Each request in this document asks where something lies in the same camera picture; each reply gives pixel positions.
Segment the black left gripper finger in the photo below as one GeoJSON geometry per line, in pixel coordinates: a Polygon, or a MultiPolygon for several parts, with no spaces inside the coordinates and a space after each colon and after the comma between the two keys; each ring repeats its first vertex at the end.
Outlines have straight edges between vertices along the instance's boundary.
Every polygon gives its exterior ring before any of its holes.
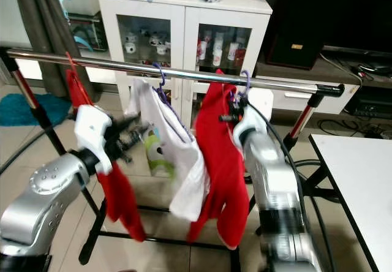
{"type": "Polygon", "coordinates": [[[148,123],[146,123],[140,115],[129,116],[119,121],[119,135],[143,135],[148,131],[148,123]]]}
{"type": "Polygon", "coordinates": [[[127,138],[121,138],[121,160],[123,162],[132,162],[132,151],[145,144],[145,138],[142,135],[129,135],[127,138]]]}

